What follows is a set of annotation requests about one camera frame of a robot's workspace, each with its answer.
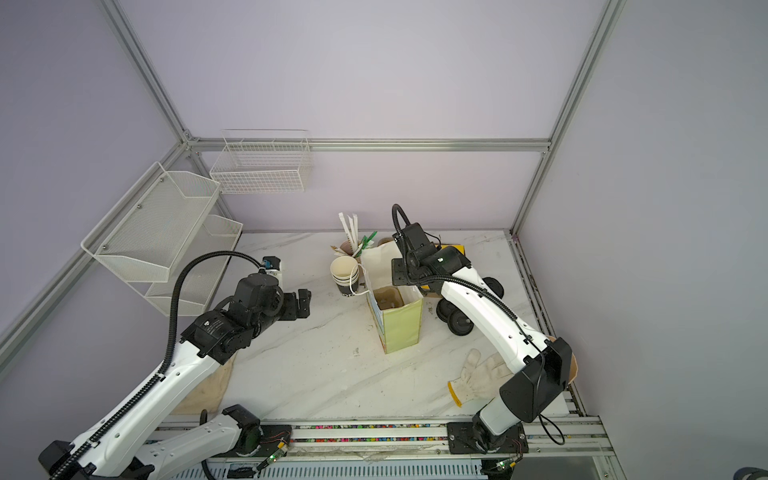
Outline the single brown pulp cup carrier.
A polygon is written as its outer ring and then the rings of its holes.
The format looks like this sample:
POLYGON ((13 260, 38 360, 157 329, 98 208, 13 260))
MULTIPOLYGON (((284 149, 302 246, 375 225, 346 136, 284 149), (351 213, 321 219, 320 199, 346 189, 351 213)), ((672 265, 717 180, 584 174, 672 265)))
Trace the single brown pulp cup carrier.
POLYGON ((379 288, 374 291, 374 299, 379 310, 402 308, 405 305, 402 294, 394 286, 379 288))

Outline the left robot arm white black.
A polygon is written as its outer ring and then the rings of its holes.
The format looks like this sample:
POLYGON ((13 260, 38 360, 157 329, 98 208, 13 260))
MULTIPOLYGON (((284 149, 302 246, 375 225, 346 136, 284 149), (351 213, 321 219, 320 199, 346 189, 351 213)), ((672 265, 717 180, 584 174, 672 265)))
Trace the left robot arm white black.
POLYGON ((242 279, 227 304, 200 315, 182 334, 172 326, 158 370, 76 439, 49 444, 39 463, 52 479, 167 479, 222 453, 270 456, 292 430, 264 431, 239 404, 171 439, 147 439, 194 388, 268 327, 308 317, 310 302, 309 290, 284 292, 269 273, 242 279))

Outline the white and green paper bag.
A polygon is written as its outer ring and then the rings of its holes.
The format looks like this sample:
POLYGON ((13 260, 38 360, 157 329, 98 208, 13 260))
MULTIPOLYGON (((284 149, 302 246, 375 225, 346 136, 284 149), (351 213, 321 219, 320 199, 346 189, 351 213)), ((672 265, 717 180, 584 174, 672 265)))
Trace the white and green paper bag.
POLYGON ((385 354, 420 340, 424 297, 413 286, 395 286, 392 261, 402 255, 394 241, 366 249, 359 264, 365 297, 385 354))

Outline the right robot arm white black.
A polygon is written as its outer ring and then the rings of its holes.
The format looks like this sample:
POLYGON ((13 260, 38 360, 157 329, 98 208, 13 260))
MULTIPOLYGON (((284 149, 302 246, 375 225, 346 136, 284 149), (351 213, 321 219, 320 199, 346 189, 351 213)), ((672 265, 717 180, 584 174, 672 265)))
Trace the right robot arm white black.
POLYGON ((400 252, 392 260, 392 282, 437 293, 464 315, 494 346, 498 356, 469 364, 459 378, 466 392, 488 402, 471 423, 470 448, 494 453, 508 432, 523 423, 547 422, 544 410, 573 382, 573 350, 523 322, 480 276, 457 248, 433 241, 402 207, 392 207, 394 241, 400 252))

